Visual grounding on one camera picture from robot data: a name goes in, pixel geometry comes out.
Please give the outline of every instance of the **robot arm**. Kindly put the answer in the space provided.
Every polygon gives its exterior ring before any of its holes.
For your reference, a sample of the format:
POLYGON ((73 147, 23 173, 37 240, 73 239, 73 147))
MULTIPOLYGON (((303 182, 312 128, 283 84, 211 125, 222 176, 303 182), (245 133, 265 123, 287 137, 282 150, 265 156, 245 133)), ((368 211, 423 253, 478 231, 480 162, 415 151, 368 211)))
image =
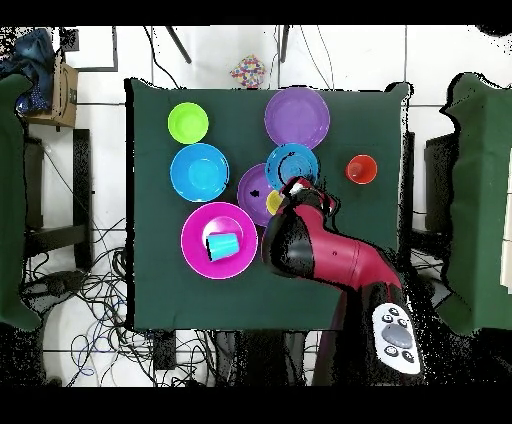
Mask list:
POLYGON ((397 384, 421 371, 421 358, 398 273, 379 248, 329 231, 336 207, 307 180, 292 178, 285 199, 270 220, 262 259, 274 273, 333 285, 347 292, 343 333, 352 348, 343 353, 345 377, 360 370, 364 383, 397 384))

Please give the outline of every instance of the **blue plate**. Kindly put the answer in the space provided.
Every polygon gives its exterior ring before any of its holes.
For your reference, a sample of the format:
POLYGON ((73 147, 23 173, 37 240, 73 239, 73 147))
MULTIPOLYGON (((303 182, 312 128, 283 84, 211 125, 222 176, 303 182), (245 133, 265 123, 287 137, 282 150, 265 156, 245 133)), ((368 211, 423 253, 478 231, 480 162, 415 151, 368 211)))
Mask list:
POLYGON ((314 184, 318 180, 318 160, 306 146, 288 143, 270 154, 265 174, 276 190, 280 190, 291 177, 304 177, 314 184))
POLYGON ((195 143, 174 156, 170 175, 172 186, 181 197, 191 202, 209 202, 226 188, 229 166, 219 149, 195 143))

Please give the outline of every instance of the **cardboard box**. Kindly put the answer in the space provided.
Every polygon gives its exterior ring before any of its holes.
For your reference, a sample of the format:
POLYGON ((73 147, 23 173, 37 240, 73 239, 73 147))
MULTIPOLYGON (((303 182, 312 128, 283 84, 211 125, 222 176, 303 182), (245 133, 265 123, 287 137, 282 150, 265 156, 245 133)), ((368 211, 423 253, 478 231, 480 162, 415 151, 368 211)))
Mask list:
POLYGON ((78 71, 67 65, 59 54, 53 74, 53 105, 48 111, 24 115, 31 124, 75 127, 78 71))

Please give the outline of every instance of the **blue cup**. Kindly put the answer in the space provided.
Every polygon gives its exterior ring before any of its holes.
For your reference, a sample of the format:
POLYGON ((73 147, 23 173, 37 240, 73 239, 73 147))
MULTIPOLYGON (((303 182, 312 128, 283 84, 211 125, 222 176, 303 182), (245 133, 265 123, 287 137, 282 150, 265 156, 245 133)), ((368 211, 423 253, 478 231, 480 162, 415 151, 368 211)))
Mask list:
POLYGON ((210 234, 206 237, 206 250, 210 261, 227 258, 240 251, 235 233, 210 234))

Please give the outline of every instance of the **orange cup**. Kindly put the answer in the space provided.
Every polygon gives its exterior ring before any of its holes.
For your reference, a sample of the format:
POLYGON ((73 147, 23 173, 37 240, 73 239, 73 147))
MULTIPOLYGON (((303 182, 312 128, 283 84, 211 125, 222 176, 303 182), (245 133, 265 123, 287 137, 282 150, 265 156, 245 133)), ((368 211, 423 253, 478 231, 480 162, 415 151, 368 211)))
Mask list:
POLYGON ((345 175, 356 184, 371 183, 377 176, 377 162, 368 155, 354 156, 345 168, 345 175))

